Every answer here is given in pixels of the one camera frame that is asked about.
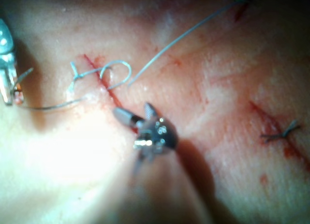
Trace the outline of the right arm needle driver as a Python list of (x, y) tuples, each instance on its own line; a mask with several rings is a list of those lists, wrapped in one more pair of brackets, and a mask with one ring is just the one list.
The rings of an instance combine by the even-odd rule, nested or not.
[(144, 157), (175, 150), (179, 137), (174, 125), (164, 117), (146, 120), (138, 129), (133, 148), (140, 150)]

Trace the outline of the left arm needle driver jaw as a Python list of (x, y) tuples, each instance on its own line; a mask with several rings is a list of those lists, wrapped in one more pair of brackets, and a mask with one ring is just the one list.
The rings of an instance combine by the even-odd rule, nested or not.
[(0, 93), (6, 105), (12, 105), (11, 83), (9, 79), (8, 69), (2, 64), (0, 65)]
[(17, 71), (15, 62), (10, 62), (9, 64), (9, 81), (10, 81), (10, 88), (13, 89), (16, 86), (17, 82)]

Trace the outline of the left arm needle driver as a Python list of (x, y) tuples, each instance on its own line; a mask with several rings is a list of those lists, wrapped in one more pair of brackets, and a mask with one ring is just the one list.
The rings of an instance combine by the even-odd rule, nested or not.
[(15, 43), (7, 24), (0, 20), (0, 60), (16, 65)]

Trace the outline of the right arm needle driver jaw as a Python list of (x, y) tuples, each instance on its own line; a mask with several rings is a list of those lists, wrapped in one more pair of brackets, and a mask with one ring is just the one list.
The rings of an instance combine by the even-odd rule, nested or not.
[(115, 118), (123, 125), (130, 128), (140, 128), (143, 124), (143, 118), (132, 113), (131, 111), (122, 107), (116, 107), (113, 109)]
[(158, 113), (157, 113), (156, 109), (149, 102), (145, 103), (145, 105), (144, 105), (144, 112), (145, 112), (146, 119), (152, 119), (152, 118), (158, 116)]

